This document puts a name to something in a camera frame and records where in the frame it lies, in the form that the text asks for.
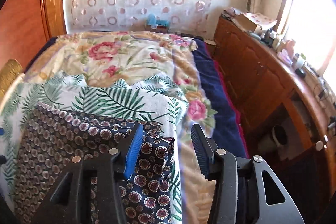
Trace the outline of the white round pot under cabinet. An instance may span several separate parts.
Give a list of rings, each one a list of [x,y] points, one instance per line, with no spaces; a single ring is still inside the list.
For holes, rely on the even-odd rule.
[[[282,126],[273,126],[270,133],[267,133],[258,143],[258,151],[261,154],[278,150],[288,144],[288,136]]]

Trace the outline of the gold patterned pillow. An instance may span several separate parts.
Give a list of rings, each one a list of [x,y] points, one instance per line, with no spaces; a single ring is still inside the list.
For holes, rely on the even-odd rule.
[[[23,72],[23,68],[15,59],[9,59],[0,72],[1,100],[14,80]]]

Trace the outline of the floral bed quilt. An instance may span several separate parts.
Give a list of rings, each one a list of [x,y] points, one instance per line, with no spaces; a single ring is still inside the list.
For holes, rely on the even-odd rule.
[[[217,80],[205,43],[186,35],[155,32],[83,32],[50,40],[26,71],[28,83],[44,83],[64,72],[83,75],[89,86],[108,87],[119,80],[145,90],[187,101],[177,126],[182,205],[172,219],[206,223],[215,184],[199,170],[190,130],[199,124],[207,136],[217,125],[216,102],[222,89],[207,84]]]

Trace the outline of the cardboard box on sideboard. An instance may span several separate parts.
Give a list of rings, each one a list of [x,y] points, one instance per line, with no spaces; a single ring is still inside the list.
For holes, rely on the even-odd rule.
[[[241,13],[239,15],[235,15],[232,22],[234,22],[234,24],[244,32],[260,34],[263,31],[273,28],[276,25],[277,20],[270,19],[260,13]]]

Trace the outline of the navy patterned silk pajama top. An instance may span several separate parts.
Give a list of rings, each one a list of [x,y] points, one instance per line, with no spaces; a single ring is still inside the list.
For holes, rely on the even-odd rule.
[[[14,210],[30,223],[61,171],[76,156],[86,160],[116,148],[131,133],[133,120],[114,119],[37,104],[27,120],[18,152]],[[174,138],[156,122],[143,123],[134,173],[120,183],[128,223],[168,223]]]

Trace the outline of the navy blue bed blanket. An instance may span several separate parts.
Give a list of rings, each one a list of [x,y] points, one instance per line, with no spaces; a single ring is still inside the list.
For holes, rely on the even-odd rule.
[[[84,32],[60,35],[29,69],[26,80],[41,83],[64,71],[83,75],[90,86],[123,79],[139,84],[163,73],[185,95],[187,120],[205,126],[220,147],[247,157],[239,116],[203,41],[152,32]]]

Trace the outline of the window with wooden frame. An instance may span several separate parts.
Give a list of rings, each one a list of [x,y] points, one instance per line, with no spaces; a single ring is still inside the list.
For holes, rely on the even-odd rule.
[[[308,65],[323,76],[335,68],[335,3],[333,0],[282,0],[277,31]]]

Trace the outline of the wooden sideboard cabinet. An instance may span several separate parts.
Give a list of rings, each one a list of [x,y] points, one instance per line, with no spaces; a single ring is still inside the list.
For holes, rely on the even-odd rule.
[[[244,138],[250,153],[267,123],[276,115],[288,115],[299,137],[299,148],[322,148],[335,159],[329,138],[329,120],[311,88],[283,64],[273,51],[242,32],[230,20],[219,17],[214,34],[215,59],[224,74],[230,99],[241,113]]]

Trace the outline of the palm leaf print sheet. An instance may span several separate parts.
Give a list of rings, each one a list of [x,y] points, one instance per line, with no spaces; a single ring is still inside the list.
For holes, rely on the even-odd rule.
[[[181,182],[176,179],[180,175],[177,126],[188,108],[187,101],[128,85],[123,80],[107,88],[92,87],[87,85],[83,75],[70,76],[63,72],[42,84],[15,84],[1,107],[1,155],[6,158],[1,165],[1,197],[14,215],[18,152],[27,120],[39,103],[67,112],[133,120],[141,125],[158,123],[162,136],[174,138],[175,170],[170,179],[171,219],[168,223],[182,222],[182,219],[172,219],[172,211],[175,205],[182,205]]]

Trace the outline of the box with blue items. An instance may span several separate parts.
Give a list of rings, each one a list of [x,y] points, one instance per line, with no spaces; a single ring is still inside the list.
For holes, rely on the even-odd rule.
[[[145,23],[145,30],[167,34],[169,32],[170,22],[168,20],[157,19],[154,14],[149,14]]]

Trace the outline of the pink figurine on sideboard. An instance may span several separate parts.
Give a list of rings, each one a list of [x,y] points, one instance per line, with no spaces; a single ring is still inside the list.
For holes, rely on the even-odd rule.
[[[294,40],[287,40],[285,45],[277,52],[277,58],[288,67],[291,67],[293,64],[294,46]]]

